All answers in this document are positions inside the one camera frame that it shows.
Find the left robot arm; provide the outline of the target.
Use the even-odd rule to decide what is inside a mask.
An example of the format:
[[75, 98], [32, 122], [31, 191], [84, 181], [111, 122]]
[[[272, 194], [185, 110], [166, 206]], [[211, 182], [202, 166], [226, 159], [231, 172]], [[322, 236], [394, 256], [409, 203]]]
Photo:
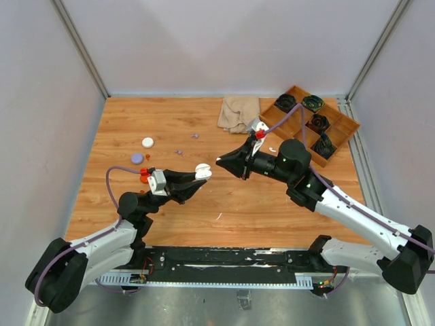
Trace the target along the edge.
[[39, 307], [62, 312], [104, 273], [124, 265], [141, 267], [145, 262], [142, 239], [153, 223], [148, 215], [170, 201], [184, 204], [212, 176], [205, 163], [191, 173], [157, 168], [128, 172], [145, 178], [149, 191], [125, 192], [113, 199], [118, 219], [110, 226], [72, 241], [56, 238], [47, 246], [24, 284]]

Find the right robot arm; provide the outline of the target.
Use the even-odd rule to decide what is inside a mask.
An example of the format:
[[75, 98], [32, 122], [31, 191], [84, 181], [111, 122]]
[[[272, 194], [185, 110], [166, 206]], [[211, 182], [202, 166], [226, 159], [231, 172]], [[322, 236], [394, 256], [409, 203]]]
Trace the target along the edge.
[[297, 139], [282, 142], [276, 156], [259, 148], [259, 141], [249, 137], [240, 148], [218, 157], [216, 164], [243, 180], [257, 173], [285, 183], [292, 202], [343, 224], [369, 242], [318, 236], [307, 256], [314, 271], [354, 268], [382, 276], [405, 294], [417, 292], [434, 261], [429, 229], [396, 223], [354, 200], [311, 167], [311, 154]]

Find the white earbud charging case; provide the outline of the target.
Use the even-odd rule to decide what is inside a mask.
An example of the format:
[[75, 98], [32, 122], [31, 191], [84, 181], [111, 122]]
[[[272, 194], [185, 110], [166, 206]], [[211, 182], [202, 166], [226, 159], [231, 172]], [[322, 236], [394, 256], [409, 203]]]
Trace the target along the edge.
[[209, 180], [212, 176], [212, 171], [210, 165], [206, 163], [198, 164], [194, 170], [195, 179], [199, 180]]

